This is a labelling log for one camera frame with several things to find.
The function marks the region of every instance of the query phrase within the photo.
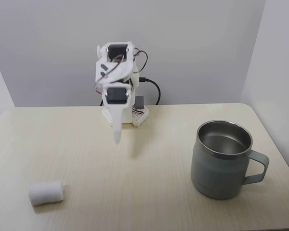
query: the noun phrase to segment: white foam block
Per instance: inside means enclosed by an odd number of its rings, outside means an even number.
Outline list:
[[[32,205],[41,205],[63,200],[63,188],[60,181],[32,184],[29,187],[29,199]]]

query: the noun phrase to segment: gray mug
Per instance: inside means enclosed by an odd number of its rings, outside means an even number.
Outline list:
[[[252,137],[240,125],[214,120],[197,131],[191,178],[204,195],[215,199],[236,196],[242,185],[263,180],[269,158],[251,149]],[[264,165],[262,174],[246,177],[250,159]]]

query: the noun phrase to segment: electrical wire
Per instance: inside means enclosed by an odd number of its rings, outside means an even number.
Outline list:
[[[111,72],[113,72],[114,70],[116,70],[116,68],[123,62],[123,59],[124,59],[124,55],[123,54],[119,54],[117,55],[113,60],[116,60],[117,58],[119,57],[122,57],[120,62],[118,62],[118,64],[112,68],[110,71],[108,71],[105,75],[103,75],[102,77],[99,78],[98,81],[95,82],[95,90],[97,93],[99,93],[100,95],[102,94],[100,91],[97,90],[97,85],[99,84],[99,82],[103,79],[103,78],[106,78]]]
[[[137,114],[137,115],[143,115],[143,114],[140,114],[140,113],[137,113],[137,112],[134,112],[134,111],[132,111],[132,113]]]
[[[143,115],[143,114],[144,114],[144,112],[139,111],[139,110],[136,110],[136,109],[134,109],[134,108],[131,109],[131,112],[133,112],[133,113],[135,113],[135,114],[139,114],[139,115]]]
[[[134,85],[133,85],[133,82],[131,81],[131,79],[129,79],[129,82],[130,82],[130,85],[131,85],[131,89],[133,90],[134,89]]]
[[[153,80],[150,80],[149,78],[145,78],[145,77],[140,77],[139,78],[139,82],[141,82],[141,83],[150,82],[150,83],[153,83],[156,86],[156,88],[158,89],[158,100],[157,100],[155,105],[158,105],[159,100],[160,100],[160,96],[161,96],[160,88],[159,88],[158,84],[156,82],[154,82]]]
[[[139,71],[133,72],[134,74],[141,72],[145,68],[146,63],[148,62],[148,58],[149,58],[148,54],[145,51],[140,50],[138,48],[135,48],[135,49],[138,50],[138,52],[134,55],[134,61],[135,61],[135,57],[138,56],[140,53],[144,53],[146,55],[146,60],[145,60],[143,67]]]

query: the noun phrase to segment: mug rim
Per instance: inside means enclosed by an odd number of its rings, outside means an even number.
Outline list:
[[[244,130],[250,137],[250,146],[240,152],[240,153],[235,153],[235,154],[226,154],[226,153],[221,153],[221,152],[217,152],[211,148],[209,148],[208,146],[206,146],[200,139],[199,137],[199,131],[206,125],[206,124],[210,124],[210,123],[215,123],[215,122],[225,122],[225,123],[228,123],[228,124],[232,124],[232,125],[235,125],[237,127],[239,127],[240,129]],[[210,151],[210,154],[215,156],[215,157],[222,157],[222,159],[238,159],[238,158],[241,158],[241,157],[244,157],[250,150],[251,150],[251,147],[252,147],[252,136],[251,134],[249,133],[249,131],[247,131],[243,126],[239,125],[239,124],[236,124],[234,122],[230,122],[230,121],[227,121],[227,120],[210,120],[210,121],[207,121],[205,123],[203,123],[202,125],[199,126],[198,130],[197,130],[197,140],[201,143],[201,145],[203,147],[205,147],[207,150]]]

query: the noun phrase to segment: light wood tabletop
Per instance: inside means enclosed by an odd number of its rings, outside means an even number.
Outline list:
[[[289,167],[244,104],[149,106],[121,144],[102,107],[15,108],[0,119],[0,231],[238,231],[289,228]],[[264,180],[230,200],[190,179],[197,128],[238,123],[270,159]],[[263,166],[250,161],[248,175]],[[64,200],[32,207],[30,184],[61,180]]]

